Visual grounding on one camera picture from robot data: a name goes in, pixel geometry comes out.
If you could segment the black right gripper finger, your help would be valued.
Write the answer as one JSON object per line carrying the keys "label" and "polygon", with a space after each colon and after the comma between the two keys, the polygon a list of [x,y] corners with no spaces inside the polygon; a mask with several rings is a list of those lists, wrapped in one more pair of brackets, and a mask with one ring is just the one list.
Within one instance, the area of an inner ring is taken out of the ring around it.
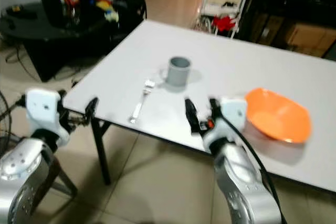
{"label": "black right gripper finger", "polygon": [[215,123],[218,119],[223,117],[222,107],[220,100],[217,98],[209,98],[209,108],[211,109],[211,115],[208,117],[209,123]]}
{"label": "black right gripper finger", "polygon": [[190,126],[191,133],[202,133],[201,121],[198,118],[197,109],[191,99],[185,98],[185,116]]}

